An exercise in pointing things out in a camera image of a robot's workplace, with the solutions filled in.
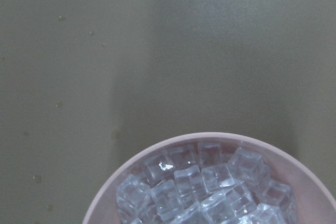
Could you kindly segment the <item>pink bowl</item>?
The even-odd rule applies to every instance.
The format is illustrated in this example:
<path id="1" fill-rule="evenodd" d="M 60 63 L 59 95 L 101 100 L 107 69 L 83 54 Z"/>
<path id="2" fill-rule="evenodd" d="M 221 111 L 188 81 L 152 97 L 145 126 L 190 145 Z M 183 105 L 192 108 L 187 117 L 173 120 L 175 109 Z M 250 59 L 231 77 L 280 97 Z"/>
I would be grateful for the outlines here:
<path id="1" fill-rule="evenodd" d="M 200 141 L 220 142 L 233 151 L 243 147 L 261 153 L 276 180 L 292 186 L 300 223 L 335 223 L 335 199 L 325 185 L 298 160 L 286 152 L 257 139 L 222 132 L 184 134 L 158 142 L 121 165 L 103 184 L 83 219 L 83 223 L 120 223 L 117 212 L 116 186 L 129 172 L 138 171 L 140 162 L 164 148 Z"/>

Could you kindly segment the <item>clear ice cubes pile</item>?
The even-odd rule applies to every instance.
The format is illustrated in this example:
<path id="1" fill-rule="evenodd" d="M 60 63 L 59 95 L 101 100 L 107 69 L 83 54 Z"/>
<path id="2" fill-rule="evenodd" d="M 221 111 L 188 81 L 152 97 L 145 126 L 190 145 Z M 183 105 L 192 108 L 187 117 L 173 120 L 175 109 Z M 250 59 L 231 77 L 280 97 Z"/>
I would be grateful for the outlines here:
<path id="1" fill-rule="evenodd" d="M 264 157 L 219 142 L 169 147 L 142 159 L 118 186 L 122 223 L 298 223 L 291 186 Z"/>

